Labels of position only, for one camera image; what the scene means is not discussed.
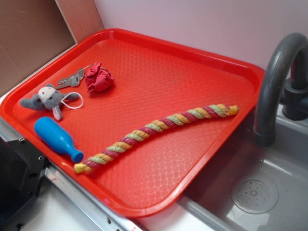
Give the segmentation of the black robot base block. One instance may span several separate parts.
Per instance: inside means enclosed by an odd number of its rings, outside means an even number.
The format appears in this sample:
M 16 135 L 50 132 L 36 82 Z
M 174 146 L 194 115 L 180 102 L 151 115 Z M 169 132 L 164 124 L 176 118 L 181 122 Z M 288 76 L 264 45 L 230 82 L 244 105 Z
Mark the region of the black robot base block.
M 44 175 L 45 155 L 27 140 L 0 140 L 0 229 L 34 202 Z

